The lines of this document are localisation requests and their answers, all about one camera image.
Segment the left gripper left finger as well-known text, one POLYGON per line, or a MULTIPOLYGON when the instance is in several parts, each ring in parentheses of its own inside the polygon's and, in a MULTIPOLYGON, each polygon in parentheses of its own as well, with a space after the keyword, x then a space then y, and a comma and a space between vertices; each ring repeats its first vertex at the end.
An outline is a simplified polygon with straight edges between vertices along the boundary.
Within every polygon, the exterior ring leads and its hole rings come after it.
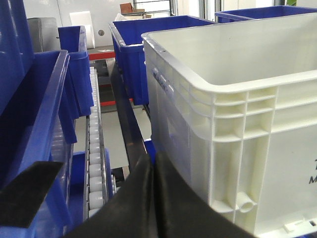
POLYGON ((148 238, 152 184, 150 156, 142 155, 113 198, 65 237, 148 238))

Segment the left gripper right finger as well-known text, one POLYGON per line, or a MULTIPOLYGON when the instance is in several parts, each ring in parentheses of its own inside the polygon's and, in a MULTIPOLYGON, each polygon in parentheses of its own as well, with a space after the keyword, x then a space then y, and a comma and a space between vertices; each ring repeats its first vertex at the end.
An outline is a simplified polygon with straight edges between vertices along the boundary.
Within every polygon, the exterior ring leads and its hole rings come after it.
POLYGON ((185 182, 164 152, 156 153, 154 201, 160 238, 250 238, 209 207, 185 182))

